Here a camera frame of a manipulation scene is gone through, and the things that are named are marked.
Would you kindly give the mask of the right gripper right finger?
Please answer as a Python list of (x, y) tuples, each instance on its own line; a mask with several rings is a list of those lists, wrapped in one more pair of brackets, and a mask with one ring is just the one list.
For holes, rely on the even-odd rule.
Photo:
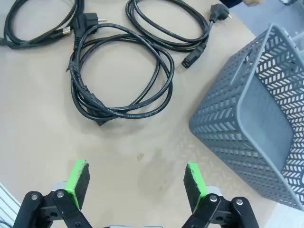
[(259, 227), (248, 199), (235, 197), (228, 201), (223, 196), (210, 193), (196, 163), (187, 164), (183, 182), (191, 208), (191, 216), (184, 228), (207, 228), (210, 224), (222, 228)]

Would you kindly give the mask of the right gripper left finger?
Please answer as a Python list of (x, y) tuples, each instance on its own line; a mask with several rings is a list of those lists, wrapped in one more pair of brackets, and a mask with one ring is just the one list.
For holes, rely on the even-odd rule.
[(43, 196), (28, 192), (19, 208), (15, 228), (49, 228), (56, 220), (63, 220), (68, 228), (90, 228), (81, 212), (90, 181), (89, 163), (77, 160), (72, 173), (61, 189)]

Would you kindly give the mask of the person's left hand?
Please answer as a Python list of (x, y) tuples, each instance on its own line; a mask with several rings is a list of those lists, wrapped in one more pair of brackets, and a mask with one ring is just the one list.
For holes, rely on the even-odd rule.
[(253, 6), (257, 6), (259, 4), (263, 4), (266, 0), (243, 0), (243, 2), (249, 6), (249, 7), (253, 7)]

